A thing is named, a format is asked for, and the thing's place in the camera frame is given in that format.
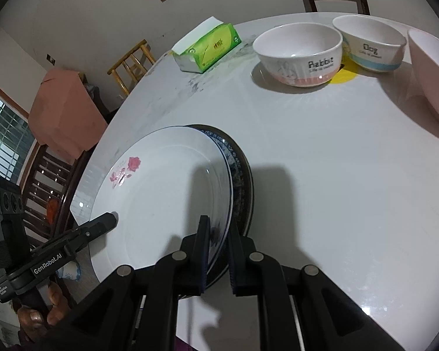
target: table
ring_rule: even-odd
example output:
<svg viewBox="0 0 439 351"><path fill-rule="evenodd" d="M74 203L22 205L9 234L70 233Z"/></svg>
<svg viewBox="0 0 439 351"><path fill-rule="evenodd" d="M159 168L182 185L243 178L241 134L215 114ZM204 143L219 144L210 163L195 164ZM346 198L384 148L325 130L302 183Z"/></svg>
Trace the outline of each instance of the table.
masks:
<svg viewBox="0 0 439 351"><path fill-rule="evenodd" d="M319 266L406 350L439 331L439 124L407 51L394 73L359 70L312 89L274 81L254 39L291 22L331 25L342 13L299 13L236 25L242 44L205 74L164 54L122 105L71 205L89 220L115 161L148 133L203 123L246 154L255 186L249 236L283 265ZM380 19L400 30L408 27ZM177 335L200 351L258 350L255 299L225 276L179 304Z"/></svg>

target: white plate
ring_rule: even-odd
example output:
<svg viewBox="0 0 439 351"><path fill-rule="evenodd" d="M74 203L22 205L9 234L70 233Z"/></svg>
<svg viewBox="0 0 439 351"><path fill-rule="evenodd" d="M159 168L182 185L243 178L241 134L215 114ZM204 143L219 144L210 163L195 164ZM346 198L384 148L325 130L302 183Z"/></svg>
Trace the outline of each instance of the white plate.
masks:
<svg viewBox="0 0 439 351"><path fill-rule="evenodd" d="M117 227L89 246L97 278L122 264L153 265L178 250L200 215L211 219L210 268L229 229L232 189L224 155L206 134L187 127L148 134L118 159L96 196L91 219L118 214Z"/></svg>

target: dark patterned plate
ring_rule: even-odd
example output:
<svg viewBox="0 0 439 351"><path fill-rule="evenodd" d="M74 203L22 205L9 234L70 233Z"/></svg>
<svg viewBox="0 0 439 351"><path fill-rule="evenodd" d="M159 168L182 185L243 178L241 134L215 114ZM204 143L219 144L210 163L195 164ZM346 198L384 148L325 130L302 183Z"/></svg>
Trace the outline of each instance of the dark patterned plate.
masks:
<svg viewBox="0 0 439 351"><path fill-rule="evenodd" d="M252 221L254 210L254 183L251 168L247 159L230 136L218 128L209 125L188 125L207 134L223 152L233 178L233 213L231 225L237 225L239 233L246 236ZM226 243L219 251L218 259L206 276L206 287L209 288L227 271L228 254Z"/></svg>

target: screw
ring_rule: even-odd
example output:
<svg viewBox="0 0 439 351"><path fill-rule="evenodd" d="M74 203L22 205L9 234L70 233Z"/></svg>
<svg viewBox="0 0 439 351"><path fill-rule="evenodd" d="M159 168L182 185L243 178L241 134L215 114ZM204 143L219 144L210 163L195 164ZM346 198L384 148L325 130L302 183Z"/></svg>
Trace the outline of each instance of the screw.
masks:
<svg viewBox="0 0 439 351"><path fill-rule="evenodd" d="M176 261L184 260L187 254L184 251L176 251L172 254L172 258Z"/></svg>
<svg viewBox="0 0 439 351"><path fill-rule="evenodd" d="M120 277L128 276L131 273L131 267L128 265L121 265L117 268L117 274Z"/></svg>
<svg viewBox="0 0 439 351"><path fill-rule="evenodd" d="M252 252L249 255L249 259L251 259L252 261L256 261L256 262L262 261L263 260L263 254L261 254L260 252Z"/></svg>
<svg viewBox="0 0 439 351"><path fill-rule="evenodd" d="M304 272L308 276L317 276L317 273L319 273L319 268L317 268L315 265L306 265Z"/></svg>

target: plate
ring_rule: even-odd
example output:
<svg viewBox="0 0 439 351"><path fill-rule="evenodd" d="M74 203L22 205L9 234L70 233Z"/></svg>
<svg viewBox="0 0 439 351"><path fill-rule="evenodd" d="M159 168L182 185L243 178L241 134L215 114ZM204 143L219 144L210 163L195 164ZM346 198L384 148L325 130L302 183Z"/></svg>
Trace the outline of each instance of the plate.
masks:
<svg viewBox="0 0 439 351"><path fill-rule="evenodd" d="M152 132L127 150L105 177L91 219L116 212L115 229L90 243L100 281L122 264L154 265L211 219L208 270L226 239L233 183L225 156L206 134L188 127Z"/></svg>
<svg viewBox="0 0 439 351"><path fill-rule="evenodd" d="M231 225L237 225L239 233L247 236L251 226L254 209L254 183L251 167L245 154L235 141L218 128L194 124L191 128L207 134L221 148L225 155L233 179L233 212ZM227 271L227 248L220 250L216 263L212 266L206 277L207 287L212 286Z"/></svg>

